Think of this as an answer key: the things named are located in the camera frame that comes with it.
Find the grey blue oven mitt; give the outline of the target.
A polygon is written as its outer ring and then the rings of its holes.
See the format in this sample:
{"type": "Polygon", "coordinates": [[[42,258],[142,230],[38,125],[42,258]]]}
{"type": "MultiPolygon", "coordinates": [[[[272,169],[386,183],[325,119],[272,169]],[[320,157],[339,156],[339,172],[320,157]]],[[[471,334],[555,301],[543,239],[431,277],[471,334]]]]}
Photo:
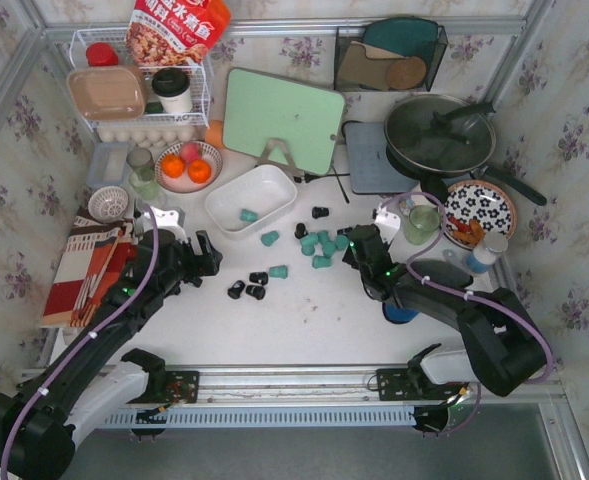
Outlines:
{"type": "Polygon", "coordinates": [[[411,275],[407,267],[401,265],[401,275],[391,287],[391,294],[383,303],[382,311],[386,320],[393,324],[405,324],[418,314],[425,314],[455,330],[457,315],[462,309],[463,300],[442,290],[421,284],[423,277],[462,292],[473,283],[473,277],[458,267],[443,260],[421,260],[412,264],[419,279],[411,275]]]}

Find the white storage basket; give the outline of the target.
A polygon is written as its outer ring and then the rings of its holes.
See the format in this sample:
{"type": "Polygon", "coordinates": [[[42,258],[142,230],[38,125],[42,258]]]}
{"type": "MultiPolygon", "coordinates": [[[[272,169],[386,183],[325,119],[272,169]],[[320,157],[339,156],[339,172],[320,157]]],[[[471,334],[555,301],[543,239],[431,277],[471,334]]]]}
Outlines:
{"type": "Polygon", "coordinates": [[[295,183],[281,169],[261,165],[210,192],[204,206],[225,237],[241,240],[289,214],[297,196],[295,183]],[[258,219],[241,221],[242,209],[256,212],[258,219]]]}

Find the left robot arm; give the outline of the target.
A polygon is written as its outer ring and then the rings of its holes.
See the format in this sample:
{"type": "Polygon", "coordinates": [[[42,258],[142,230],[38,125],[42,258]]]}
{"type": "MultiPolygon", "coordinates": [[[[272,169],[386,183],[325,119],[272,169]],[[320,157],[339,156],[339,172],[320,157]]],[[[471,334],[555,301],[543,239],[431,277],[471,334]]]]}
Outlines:
{"type": "Polygon", "coordinates": [[[14,396],[0,394],[3,478],[59,479],[77,447],[115,410],[164,382],[164,361],[140,349],[126,353],[105,377],[110,358],[133,338],[184,283],[199,287],[218,274],[221,253],[206,231],[189,240],[150,230],[88,325],[40,375],[14,396]]]}

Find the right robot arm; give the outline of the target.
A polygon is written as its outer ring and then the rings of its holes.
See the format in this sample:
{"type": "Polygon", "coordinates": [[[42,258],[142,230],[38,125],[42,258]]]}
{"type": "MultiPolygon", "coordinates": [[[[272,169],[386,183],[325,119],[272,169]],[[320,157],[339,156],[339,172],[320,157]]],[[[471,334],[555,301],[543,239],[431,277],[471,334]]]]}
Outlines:
{"type": "Polygon", "coordinates": [[[452,371],[458,363],[452,356],[428,353],[419,365],[432,383],[478,382],[505,397],[550,374],[549,344],[514,292],[475,293],[472,276],[443,260],[395,262],[374,225],[358,225],[347,238],[343,261],[359,272],[365,293],[382,303],[388,321],[396,323],[401,310],[411,310],[460,334],[465,370],[452,371]]]}

